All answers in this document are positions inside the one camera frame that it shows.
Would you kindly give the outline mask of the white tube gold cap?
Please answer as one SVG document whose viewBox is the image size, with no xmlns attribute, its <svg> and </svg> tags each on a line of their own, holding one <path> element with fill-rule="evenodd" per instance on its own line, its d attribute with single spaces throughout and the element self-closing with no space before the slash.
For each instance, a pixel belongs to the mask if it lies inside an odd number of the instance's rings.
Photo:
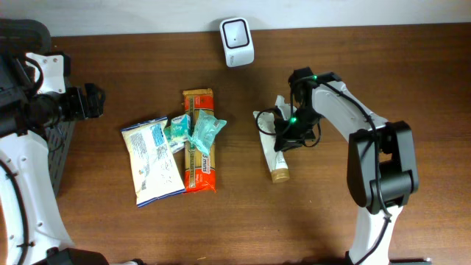
<svg viewBox="0 0 471 265">
<path fill-rule="evenodd" d="M 286 103 L 283 96 L 277 95 L 274 110 L 254 111 L 253 116 L 259 130 L 263 153 L 269 168 L 273 183 L 282 183 L 290 178 L 288 164 L 281 151 L 275 151 L 275 115 L 281 121 L 290 124 L 291 104 Z"/>
</svg>

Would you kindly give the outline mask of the mint green wipes pack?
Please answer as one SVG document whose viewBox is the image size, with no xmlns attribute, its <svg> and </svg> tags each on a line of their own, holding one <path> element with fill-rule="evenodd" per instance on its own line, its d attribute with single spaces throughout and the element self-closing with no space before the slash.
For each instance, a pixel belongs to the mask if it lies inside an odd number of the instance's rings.
<svg viewBox="0 0 471 265">
<path fill-rule="evenodd" d="M 188 140 L 202 154 L 209 156 L 210 149 L 216 136 L 227 124 L 223 119 L 207 114 L 204 110 L 198 111 L 198 119 Z"/>
</svg>

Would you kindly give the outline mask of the teal tissue pack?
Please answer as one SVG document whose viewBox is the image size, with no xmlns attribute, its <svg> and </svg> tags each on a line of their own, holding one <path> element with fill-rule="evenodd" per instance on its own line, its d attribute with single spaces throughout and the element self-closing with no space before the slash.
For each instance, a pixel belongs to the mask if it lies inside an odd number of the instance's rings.
<svg viewBox="0 0 471 265">
<path fill-rule="evenodd" d="M 179 142 L 179 141 L 175 141 L 171 139 L 171 127 L 170 126 L 166 127 L 163 131 L 166 136 L 166 140 L 169 143 L 170 150 L 173 154 L 185 148 L 185 144 L 183 142 Z"/>
<path fill-rule="evenodd" d="M 191 129 L 191 118 L 188 114 L 175 117 L 171 120 L 171 140 L 185 142 L 188 140 Z"/>
</svg>

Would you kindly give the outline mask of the cream blue snack bag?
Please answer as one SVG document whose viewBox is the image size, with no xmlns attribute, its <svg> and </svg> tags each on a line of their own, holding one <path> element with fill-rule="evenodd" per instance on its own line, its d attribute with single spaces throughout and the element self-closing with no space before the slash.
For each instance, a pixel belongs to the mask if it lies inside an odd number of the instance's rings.
<svg viewBox="0 0 471 265">
<path fill-rule="evenodd" d="M 130 154 L 136 205 L 139 208 L 185 192 L 183 179 L 164 133 L 167 122 L 166 117 L 161 117 L 121 130 Z"/>
</svg>

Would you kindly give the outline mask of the orange spaghetti pack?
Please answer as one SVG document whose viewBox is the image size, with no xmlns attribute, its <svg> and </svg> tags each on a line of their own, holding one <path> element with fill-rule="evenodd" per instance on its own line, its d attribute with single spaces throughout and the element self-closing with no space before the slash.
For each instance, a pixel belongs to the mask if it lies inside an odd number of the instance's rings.
<svg viewBox="0 0 471 265">
<path fill-rule="evenodd" d="M 185 114 L 190 117 L 190 134 L 194 130 L 199 111 L 204 110 L 214 115 L 213 91 L 210 88 L 183 91 Z M 216 145 L 210 148 L 210 154 L 202 154 L 189 141 L 185 142 L 185 192 L 216 190 Z"/>
</svg>

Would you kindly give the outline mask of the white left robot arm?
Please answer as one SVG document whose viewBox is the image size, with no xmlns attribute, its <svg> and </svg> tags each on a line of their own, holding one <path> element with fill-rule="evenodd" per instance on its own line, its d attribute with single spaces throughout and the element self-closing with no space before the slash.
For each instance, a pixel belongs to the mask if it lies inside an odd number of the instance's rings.
<svg viewBox="0 0 471 265">
<path fill-rule="evenodd" d="M 1 20 L 1 208 L 7 264 L 106 264 L 78 250 L 60 216 L 49 171 L 47 131 L 98 118 L 105 93 L 67 83 L 70 57 L 51 51 L 45 25 Z"/>
</svg>

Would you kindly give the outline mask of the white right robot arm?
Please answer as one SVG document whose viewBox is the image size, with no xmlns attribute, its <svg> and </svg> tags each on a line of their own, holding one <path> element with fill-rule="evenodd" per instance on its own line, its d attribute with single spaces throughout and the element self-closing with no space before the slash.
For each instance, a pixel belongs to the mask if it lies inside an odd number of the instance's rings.
<svg viewBox="0 0 471 265">
<path fill-rule="evenodd" d="M 404 121 L 375 114 L 333 72 L 314 74 L 309 67 L 288 78 L 288 116 L 275 119 L 277 152 L 320 142 L 321 119 L 328 120 L 348 143 L 347 186 L 358 206 L 348 264 L 390 264 L 389 246 L 395 222 L 419 188 L 414 139 Z"/>
</svg>

